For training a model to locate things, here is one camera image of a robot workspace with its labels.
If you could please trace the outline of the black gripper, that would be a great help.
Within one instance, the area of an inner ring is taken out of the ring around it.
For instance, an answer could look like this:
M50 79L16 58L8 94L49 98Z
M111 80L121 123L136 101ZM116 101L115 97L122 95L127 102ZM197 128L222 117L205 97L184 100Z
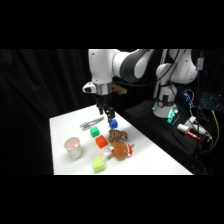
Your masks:
M109 121L112 121L115 118L115 110L110 107L111 105L111 95L97 95L96 96L96 105L98 106L100 115L104 113L103 106L106 107L106 115Z

